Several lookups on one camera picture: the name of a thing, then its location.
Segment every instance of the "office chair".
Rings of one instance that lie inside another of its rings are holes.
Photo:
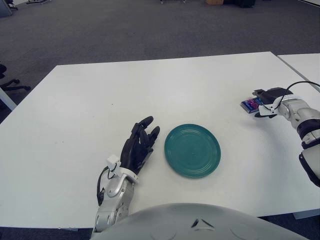
[[[7,71],[7,68],[5,65],[0,64],[0,79],[3,79],[5,75],[3,74],[5,71]],[[19,79],[12,79],[4,84],[0,84],[0,88],[2,88],[3,91],[12,91],[17,89],[25,89],[26,91],[31,90],[30,86],[9,86],[12,83],[18,84],[20,83]]]

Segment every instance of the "table leg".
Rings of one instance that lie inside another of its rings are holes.
[[[2,102],[4,102],[4,104],[7,105],[8,108],[11,109],[11,111],[13,111],[17,106],[14,103],[14,101],[12,101],[11,98],[5,93],[5,91],[1,89],[1,87],[0,87],[0,100],[2,100]]]

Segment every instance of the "chair leg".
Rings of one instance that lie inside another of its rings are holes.
[[[12,79],[11,81],[8,81],[8,82],[0,85],[0,87],[2,88],[2,87],[9,86],[9,85],[12,84],[12,83],[18,84],[18,83],[20,83],[20,80],[19,80],[19,79]]]
[[[31,90],[31,87],[29,86],[4,86],[1,88],[3,91],[12,91],[12,90],[18,90],[18,89],[25,89],[26,91]]]

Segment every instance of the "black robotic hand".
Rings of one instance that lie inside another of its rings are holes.
[[[152,123],[154,118],[148,116],[139,123],[134,124],[131,136],[125,141],[121,152],[121,167],[138,174],[152,153],[152,146],[160,132],[160,127],[156,126],[150,134],[145,129]]]

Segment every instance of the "cardboard box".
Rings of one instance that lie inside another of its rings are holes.
[[[205,0],[209,5],[221,5],[224,4],[224,0]]]

